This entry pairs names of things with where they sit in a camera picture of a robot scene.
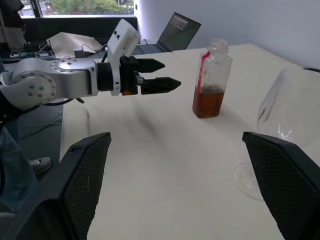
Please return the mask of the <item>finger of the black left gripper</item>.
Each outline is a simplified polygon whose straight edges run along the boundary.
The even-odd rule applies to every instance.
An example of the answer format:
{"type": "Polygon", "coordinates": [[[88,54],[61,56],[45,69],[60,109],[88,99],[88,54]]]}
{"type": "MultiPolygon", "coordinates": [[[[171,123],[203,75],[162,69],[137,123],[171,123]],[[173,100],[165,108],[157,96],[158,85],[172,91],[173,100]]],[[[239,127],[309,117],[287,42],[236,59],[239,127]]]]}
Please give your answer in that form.
{"type": "Polygon", "coordinates": [[[142,95],[164,94],[177,89],[182,83],[171,77],[144,79],[141,84],[142,95]]]}
{"type": "Polygon", "coordinates": [[[139,59],[138,62],[139,62],[139,67],[138,67],[139,73],[153,73],[165,67],[165,65],[162,62],[153,58],[142,58],[142,59],[139,59]]]}

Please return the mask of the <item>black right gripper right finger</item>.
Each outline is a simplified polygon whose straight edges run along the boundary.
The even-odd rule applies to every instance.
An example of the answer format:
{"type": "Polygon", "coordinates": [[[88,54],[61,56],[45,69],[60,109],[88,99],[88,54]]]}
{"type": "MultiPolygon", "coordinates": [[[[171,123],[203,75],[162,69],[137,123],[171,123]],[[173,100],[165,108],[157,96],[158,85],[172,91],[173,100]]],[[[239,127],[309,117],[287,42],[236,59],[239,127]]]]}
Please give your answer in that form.
{"type": "Polygon", "coordinates": [[[320,167],[283,139],[247,131],[242,141],[284,240],[320,240],[320,167]]]}

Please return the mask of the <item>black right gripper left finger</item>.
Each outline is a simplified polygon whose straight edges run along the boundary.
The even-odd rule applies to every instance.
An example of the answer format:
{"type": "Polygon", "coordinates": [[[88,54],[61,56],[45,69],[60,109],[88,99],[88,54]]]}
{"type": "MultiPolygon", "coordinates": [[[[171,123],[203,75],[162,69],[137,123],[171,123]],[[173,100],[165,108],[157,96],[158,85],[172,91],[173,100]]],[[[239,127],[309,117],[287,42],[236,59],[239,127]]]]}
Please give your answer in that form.
{"type": "Polygon", "coordinates": [[[87,240],[111,141],[103,132],[71,145],[20,211],[0,218],[0,240],[87,240]]]}

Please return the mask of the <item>clear bottle with brown drink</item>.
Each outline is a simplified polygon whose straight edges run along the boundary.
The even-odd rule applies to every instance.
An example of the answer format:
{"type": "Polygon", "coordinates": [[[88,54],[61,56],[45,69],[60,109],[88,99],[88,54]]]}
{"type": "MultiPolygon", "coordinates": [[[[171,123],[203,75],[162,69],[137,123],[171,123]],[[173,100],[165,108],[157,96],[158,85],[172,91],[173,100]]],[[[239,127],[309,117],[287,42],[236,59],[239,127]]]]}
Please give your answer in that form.
{"type": "Polygon", "coordinates": [[[212,39],[200,55],[192,110],[198,118],[212,118],[220,113],[233,58],[223,39],[212,39]]]}

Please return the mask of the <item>clear wine glass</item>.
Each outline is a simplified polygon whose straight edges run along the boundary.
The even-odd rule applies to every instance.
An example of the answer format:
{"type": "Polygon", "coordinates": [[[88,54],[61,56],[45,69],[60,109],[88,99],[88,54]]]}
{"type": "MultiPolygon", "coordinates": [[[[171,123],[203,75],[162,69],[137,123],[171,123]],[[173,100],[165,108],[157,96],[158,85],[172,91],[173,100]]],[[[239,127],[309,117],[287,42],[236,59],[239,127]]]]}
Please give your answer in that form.
{"type": "MultiPolygon", "coordinates": [[[[302,151],[319,140],[320,69],[282,70],[259,108],[256,124],[256,133],[293,143],[302,151]]],[[[233,177],[243,193],[264,201],[250,158],[234,170],[233,177]]]]}

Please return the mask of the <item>grey sneaker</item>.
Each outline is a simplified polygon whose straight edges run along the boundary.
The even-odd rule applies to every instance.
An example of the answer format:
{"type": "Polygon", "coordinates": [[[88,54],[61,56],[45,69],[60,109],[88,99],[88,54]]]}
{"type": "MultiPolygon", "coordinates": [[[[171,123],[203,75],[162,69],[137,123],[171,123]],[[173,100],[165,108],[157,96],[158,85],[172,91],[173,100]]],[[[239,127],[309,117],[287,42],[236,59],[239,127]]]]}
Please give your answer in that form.
{"type": "Polygon", "coordinates": [[[53,165],[53,162],[50,157],[42,157],[29,160],[29,164],[32,167],[35,175],[39,176],[48,171],[53,165]]]}

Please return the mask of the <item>dark laptop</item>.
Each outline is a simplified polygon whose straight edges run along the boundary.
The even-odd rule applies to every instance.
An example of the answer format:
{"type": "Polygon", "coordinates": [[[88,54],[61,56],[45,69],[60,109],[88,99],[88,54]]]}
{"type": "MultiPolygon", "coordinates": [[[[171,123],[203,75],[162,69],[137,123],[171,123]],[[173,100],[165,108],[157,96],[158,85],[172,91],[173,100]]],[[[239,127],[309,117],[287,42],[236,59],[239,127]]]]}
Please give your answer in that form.
{"type": "Polygon", "coordinates": [[[200,27],[201,24],[199,22],[174,12],[158,41],[155,44],[146,43],[137,45],[132,55],[147,55],[185,50],[200,27]]]}

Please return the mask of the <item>person leg in blue jeans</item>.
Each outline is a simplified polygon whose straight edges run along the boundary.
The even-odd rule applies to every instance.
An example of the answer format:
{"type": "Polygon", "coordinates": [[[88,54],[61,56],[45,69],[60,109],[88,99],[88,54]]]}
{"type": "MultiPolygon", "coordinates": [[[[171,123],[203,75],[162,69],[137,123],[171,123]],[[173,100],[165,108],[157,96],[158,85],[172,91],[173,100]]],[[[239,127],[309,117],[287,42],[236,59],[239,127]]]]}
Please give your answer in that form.
{"type": "Polygon", "coordinates": [[[16,213],[34,193],[38,180],[26,156],[5,127],[0,132],[0,160],[5,180],[0,203],[16,213]]]}

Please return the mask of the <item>beige paper bag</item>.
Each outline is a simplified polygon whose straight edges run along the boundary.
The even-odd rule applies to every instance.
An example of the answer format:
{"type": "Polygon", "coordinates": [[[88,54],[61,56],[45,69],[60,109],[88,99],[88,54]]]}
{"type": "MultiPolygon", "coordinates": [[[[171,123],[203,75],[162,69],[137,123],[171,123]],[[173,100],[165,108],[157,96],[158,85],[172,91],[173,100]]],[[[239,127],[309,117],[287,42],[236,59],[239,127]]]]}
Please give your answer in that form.
{"type": "Polygon", "coordinates": [[[66,56],[73,58],[75,49],[94,54],[102,48],[93,37],[67,32],[60,32],[48,38],[46,42],[58,59],[66,56]]]}

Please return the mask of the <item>window with tree view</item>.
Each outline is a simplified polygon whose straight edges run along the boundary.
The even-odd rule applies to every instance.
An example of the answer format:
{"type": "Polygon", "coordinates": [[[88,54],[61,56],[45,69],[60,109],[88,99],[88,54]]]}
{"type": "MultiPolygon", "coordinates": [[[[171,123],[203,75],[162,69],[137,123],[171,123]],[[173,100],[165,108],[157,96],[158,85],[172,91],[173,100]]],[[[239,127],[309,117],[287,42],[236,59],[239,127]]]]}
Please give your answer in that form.
{"type": "Polygon", "coordinates": [[[134,0],[36,0],[43,16],[133,15],[134,0]]]}

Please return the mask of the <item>dark hanging jacket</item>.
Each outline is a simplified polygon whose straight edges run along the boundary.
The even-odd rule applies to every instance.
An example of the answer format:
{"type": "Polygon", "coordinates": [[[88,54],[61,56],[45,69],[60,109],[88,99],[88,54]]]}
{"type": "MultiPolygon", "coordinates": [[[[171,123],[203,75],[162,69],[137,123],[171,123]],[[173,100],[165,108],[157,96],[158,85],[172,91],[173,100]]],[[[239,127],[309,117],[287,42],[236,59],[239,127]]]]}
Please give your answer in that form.
{"type": "Polygon", "coordinates": [[[22,50],[26,44],[25,23],[19,11],[24,8],[20,0],[0,0],[0,46],[11,51],[22,50]]]}

